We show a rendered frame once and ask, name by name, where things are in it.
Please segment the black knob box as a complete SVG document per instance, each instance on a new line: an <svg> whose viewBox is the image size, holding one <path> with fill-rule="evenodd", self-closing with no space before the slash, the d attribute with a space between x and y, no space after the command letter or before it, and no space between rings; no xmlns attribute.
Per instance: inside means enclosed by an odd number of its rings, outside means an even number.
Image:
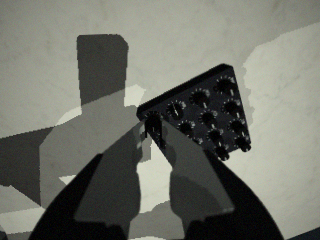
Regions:
<svg viewBox="0 0 320 240"><path fill-rule="evenodd" d="M158 122L161 118L205 150L209 149L221 161L227 161L230 152L251 149L243 104L231 65L223 63L139 106L136 116L140 121L148 120L148 133L164 156L166 142L160 138Z"/></svg>

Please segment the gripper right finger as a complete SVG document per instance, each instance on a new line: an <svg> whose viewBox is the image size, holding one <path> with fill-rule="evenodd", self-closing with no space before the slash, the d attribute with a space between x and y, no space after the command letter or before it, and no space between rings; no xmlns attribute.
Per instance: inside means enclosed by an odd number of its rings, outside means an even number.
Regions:
<svg viewBox="0 0 320 240"><path fill-rule="evenodd" d="M184 235L191 221L201 220L207 237L284 240L269 211L244 181L209 149L163 118L158 122L165 156L172 164L170 206L182 220Z"/></svg>

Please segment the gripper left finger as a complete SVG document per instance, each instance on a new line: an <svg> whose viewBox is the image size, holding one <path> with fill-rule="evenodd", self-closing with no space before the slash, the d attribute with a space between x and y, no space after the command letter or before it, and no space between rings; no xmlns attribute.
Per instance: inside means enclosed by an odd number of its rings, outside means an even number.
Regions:
<svg viewBox="0 0 320 240"><path fill-rule="evenodd" d="M147 132L143 119L97 154L55 197L28 240L105 240L110 225L120 225L128 240L141 207L137 165Z"/></svg>

